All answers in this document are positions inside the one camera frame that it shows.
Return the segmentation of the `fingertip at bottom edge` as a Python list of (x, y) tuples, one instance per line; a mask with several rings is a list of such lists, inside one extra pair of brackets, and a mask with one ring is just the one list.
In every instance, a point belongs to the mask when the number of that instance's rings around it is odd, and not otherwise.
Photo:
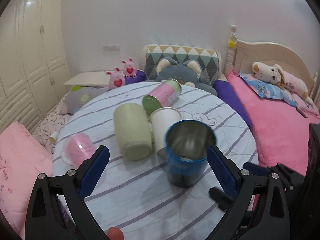
[(110, 240), (124, 240), (124, 234), (119, 228), (110, 227), (106, 234)]

